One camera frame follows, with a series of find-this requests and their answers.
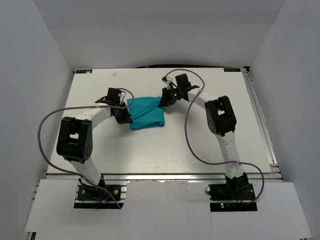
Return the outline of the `teal t-shirt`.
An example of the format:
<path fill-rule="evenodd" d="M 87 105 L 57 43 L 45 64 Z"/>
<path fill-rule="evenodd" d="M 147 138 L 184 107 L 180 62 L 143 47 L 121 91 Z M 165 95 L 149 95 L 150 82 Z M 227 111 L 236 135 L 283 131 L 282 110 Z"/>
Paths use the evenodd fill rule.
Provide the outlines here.
<path fill-rule="evenodd" d="M 158 107 L 160 100 L 160 96 L 127 99 L 127 103 L 130 105 L 128 111 L 133 121 L 133 123 L 130 124 L 132 131 L 165 126 L 164 110 Z"/>

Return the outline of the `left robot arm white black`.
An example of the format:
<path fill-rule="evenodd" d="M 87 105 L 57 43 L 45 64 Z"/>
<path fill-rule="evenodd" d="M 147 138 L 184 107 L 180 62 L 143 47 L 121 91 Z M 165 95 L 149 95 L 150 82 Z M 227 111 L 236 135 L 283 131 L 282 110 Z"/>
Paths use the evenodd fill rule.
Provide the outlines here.
<path fill-rule="evenodd" d="M 80 174 L 80 182 L 103 188 L 103 175 L 92 160 L 93 130 L 103 121 L 114 118 L 119 125 L 133 120 L 124 101 L 126 90 L 108 89 L 107 95 L 95 101 L 95 105 L 75 117 L 63 117 L 57 139 L 56 151 Z"/>

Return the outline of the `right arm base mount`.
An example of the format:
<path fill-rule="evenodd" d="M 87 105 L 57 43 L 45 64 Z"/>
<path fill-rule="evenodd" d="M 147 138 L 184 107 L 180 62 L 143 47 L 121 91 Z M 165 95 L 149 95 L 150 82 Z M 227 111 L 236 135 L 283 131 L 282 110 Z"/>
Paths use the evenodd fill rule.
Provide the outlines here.
<path fill-rule="evenodd" d="M 212 213 L 231 212 L 257 212 L 258 207 L 255 202 L 249 203 L 256 198 L 252 184 L 232 191 L 227 184 L 209 184 L 204 189 L 205 194 L 210 199 L 210 211 Z"/>

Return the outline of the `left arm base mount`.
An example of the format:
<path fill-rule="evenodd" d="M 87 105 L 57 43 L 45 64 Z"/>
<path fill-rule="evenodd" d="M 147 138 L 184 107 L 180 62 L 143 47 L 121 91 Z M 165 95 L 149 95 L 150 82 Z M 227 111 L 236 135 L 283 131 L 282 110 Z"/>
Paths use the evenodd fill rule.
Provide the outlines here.
<path fill-rule="evenodd" d="M 91 210 L 119 210 L 123 207 L 127 185 L 126 184 L 107 184 L 103 180 L 99 183 L 102 187 L 106 187 L 112 197 L 105 191 L 98 189 L 92 185 L 82 183 L 78 180 L 76 190 L 74 209 L 91 209 Z"/>

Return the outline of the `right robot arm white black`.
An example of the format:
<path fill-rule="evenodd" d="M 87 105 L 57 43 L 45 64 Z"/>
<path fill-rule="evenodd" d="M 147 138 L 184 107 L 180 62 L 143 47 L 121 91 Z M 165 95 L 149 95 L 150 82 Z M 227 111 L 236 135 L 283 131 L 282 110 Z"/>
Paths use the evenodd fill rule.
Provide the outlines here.
<path fill-rule="evenodd" d="M 158 107 L 169 107 L 179 100 L 188 101 L 189 106 L 184 120 L 184 134 L 191 154 L 206 165 L 224 165 L 226 185 L 235 191 L 247 187 L 249 180 L 242 167 L 236 145 L 235 130 L 237 120 L 230 99 L 227 96 L 214 96 L 205 92 L 202 87 L 192 85 L 185 73 L 176 76 L 175 80 L 176 84 L 168 76 L 162 78 L 162 81 L 166 83 L 166 87 L 162 89 L 162 97 Z M 220 146 L 222 162 L 204 161 L 192 150 L 187 133 L 187 122 L 193 104 L 205 110 L 208 128 L 214 134 Z"/>

